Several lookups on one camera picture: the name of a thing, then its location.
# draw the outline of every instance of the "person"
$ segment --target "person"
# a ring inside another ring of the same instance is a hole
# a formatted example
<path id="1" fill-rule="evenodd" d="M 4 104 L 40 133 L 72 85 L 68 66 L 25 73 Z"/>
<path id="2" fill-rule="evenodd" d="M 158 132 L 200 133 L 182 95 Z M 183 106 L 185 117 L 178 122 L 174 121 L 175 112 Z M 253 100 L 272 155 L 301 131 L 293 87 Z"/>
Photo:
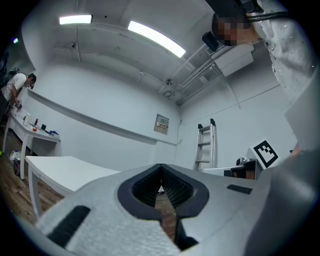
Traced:
<path id="1" fill-rule="evenodd" d="M 17 73 L 0 89 L 0 121 L 10 102 L 14 103 L 17 108 L 21 107 L 17 99 L 18 90 L 23 86 L 33 87 L 36 80 L 37 77 L 33 73 L 28 76 L 24 73 Z"/>
<path id="2" fill-rule="evenodd" d="M 287 12 L 277 0 L 257 0 L 263 13 Z M 234 46 L 263 39 L 272 71 L 291 105 L 316 76 L 319 59 L 300 24 L 290 18 L 246 22 L 238 17 L 213 15 L 211 32 L 222 44 Z"/>

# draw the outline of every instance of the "white ceiling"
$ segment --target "white ceiling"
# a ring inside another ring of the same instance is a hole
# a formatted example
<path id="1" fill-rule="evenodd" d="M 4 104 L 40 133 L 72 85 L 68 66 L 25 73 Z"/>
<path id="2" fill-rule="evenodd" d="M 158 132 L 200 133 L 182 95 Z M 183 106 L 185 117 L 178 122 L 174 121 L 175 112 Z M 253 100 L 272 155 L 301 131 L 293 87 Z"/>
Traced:
<path id="1" fill-rule="evenodd" d="M 59 25 L 59 17 L 93 15 L 92 24 L 77 26 L 78 47 L 82 62 L 103 66 L 138 81 L 156 91 L 202 44 L 202 35 L 210 31 L 212 9 L 204 0 L 55 0 L 47 15 L 52 32 L 55 57 L 77 60 L 72 48 L 76 25 Z M 186 53 L 178 58 L 157 43 L 128 30 L 130 21 L 142 23 L 166 35 Z M 173 79 L 173 87 L 192 70 L 209 59 L 205 49 L 196 54 Z"/>

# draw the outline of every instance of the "aluminum ladder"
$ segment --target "aluminum ladder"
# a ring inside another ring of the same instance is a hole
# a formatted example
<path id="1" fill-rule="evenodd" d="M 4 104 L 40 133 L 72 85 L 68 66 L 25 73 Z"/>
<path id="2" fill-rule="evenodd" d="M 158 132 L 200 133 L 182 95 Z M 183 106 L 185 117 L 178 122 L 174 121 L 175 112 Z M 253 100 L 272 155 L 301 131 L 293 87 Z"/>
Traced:
<path id="1" fill-rule="evenodd" d="M 210 131 L 210 141 L 202 142 L 203 133 Z M 216 159 L 216 145 L 217 145 L 217 130 L 216 130 L 216 122 L 211 118 L 210 125 L 203 127 L 201 124 L 198 124 L 198 136 L 196 139 L 196 149 L 195 149 L 195 157 L 194 157 L 194 166 L 193 169 L 195 171 L 199 170 L 200 163 L 209 163 L 209 168 L 217 167 L 217 159 Z M 209 160 L 201 160 L 199 159 L 200 151 L 203 146 L 210 146 L 210 159 Z"/>

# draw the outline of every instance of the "table leg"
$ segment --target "table leg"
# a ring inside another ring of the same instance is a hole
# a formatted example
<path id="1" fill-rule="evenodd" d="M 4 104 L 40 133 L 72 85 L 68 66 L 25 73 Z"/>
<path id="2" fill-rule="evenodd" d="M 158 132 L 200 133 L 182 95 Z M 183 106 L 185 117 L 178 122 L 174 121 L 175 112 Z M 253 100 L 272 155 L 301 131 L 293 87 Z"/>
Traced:
<path id="1" fill-rule="evenodd" d="M 30 155 L 32 156 L 32 154 L 34 153 L 34 137 L 31 140 L 31 146 L 30 146 Z"/>
<path id="2" fill-rule="evenodd" d="M 7 135 L 8 135 L 8 130 L 9 130 L 9 124 L 11 121 L 11 116 L 9 117 L 6 126 L 5 126 L 5 130 L 4 130 L 4 137 L 3 137 L 3 144 L 2 144 L 2 153 L 5 153 L 6 150 L 6 140 L 7 140 Z"/>
<path id="3" fill-rule="evenodd" d="M 33 168 L 29 165 L 28 167 L 28 176 L 29 176 L 29 190 L 31 202 L 34 210 L 34 214 L 37 219 L 40 218 L 43 211 L 41 209 L 40 199 L 39 199 L 39 191 L 38 191 L 38 177 L 34 174 Z"/>
<path id="4" fill-rule="evenodd" d="M 29 134 L 26 133 L 22 143 L 21 156 L 20 156 L 20 178 L 21 180 L 25 179 L 25 157 L 26 157 L 26 148 L 28 142 Z"/>
<path id="5" fill-rule="evenodd" d="M 55 144 L 55 146 L 54 146 L 54 157 L 56 157 L 57 156 L 57 152 L 58 152 L 58 147 L 59 147 L 59 142 L 60 141 L 58 141 L 56 144 Z"/>

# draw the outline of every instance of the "electrical box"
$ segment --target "electrical box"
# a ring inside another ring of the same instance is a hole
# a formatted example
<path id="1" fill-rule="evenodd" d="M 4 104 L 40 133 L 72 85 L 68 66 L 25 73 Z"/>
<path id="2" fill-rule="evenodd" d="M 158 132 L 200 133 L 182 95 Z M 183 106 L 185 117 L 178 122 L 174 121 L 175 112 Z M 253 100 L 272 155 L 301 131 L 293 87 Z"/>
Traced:
<path id="1" fill-rule="evenodd" d="M 154 131 L 167 135 L 168 129 L 169 129 L 169 119 L 162 115 L 157 114 L 155 119 L 155 124 L 154 124 Z"/>

